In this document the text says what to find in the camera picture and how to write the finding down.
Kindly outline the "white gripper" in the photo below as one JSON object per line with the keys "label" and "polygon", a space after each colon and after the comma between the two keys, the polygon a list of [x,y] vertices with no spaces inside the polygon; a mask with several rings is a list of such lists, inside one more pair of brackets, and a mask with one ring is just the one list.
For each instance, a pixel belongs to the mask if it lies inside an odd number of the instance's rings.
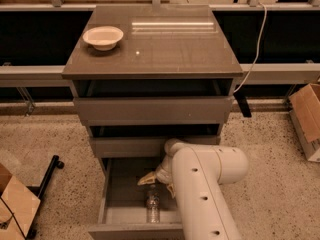
{"label": "white gripper", "polygon": [[151,185],[156,182],[156,178],[159,182],[166,184],[167,190],[170,192],[171,197],[175,198],[175,189],[172,180],[172,169],[170,165],[160,164],[156,171],[151,171],[143,176],[137,183],[138,186]]}

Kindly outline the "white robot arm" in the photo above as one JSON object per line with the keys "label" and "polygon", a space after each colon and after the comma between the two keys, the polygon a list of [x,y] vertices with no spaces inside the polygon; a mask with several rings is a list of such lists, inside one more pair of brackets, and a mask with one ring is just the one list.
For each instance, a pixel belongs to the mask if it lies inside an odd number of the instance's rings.
{"label": "white robot arm", "polygon": [[170,139],[157,168],[138,183],[160,182],[176,200],[185,240],[242,240],[220,190],[242,180],[247,156],[238,148]]}

